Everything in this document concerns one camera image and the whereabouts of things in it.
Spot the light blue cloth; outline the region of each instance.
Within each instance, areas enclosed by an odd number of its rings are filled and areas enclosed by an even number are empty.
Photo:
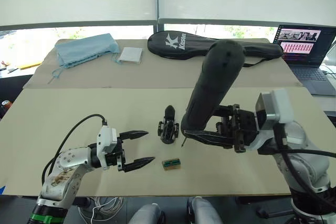
[[[89,60],[94,60],[108,53],[119,53],[117,42],[110,34],[96,35],[84,39],[76,39],[71,42],[55,45],[57,58],[61,69],[56,69],[52,75],[56,78],[63,68],[72,68]]]

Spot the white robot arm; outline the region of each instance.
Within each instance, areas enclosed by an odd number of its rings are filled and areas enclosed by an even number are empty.
[[[154,157],[145,157],[125,164],[123,140],[146,134],[148,134],[146,131],[129,131],[117,136],[117,131],[105,123],[97,135],[96,143],[61,152],[43,183],[37,205],[28,223],[63,223],[85,173],[99,167],[106,170],[112,165],[117,165],[119,171],[130,172],[154,160]]]

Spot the laptop screen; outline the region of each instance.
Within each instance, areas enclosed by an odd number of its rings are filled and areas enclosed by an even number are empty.
[[[280,25],[273,43],[283,48],[286,63],[318,67],[335,36],[336,27]]]

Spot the window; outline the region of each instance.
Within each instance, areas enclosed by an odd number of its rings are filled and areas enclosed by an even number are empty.
[[[110,33],[114,39],[148,39],[153,26],[92,26],[0,31],[0,61],[22,66],[42,62],[60,39]]]
[[[272,43],[278,28],[266,26],[165,24],[164,29],[185,31],[190,34],[216,39],[266,38]]]

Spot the laptop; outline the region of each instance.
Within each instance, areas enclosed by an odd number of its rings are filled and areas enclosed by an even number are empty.
[[[336,27],[280,25],[273,43],[311,94],[336,96],[336,90],[319,69],[336,36]]]

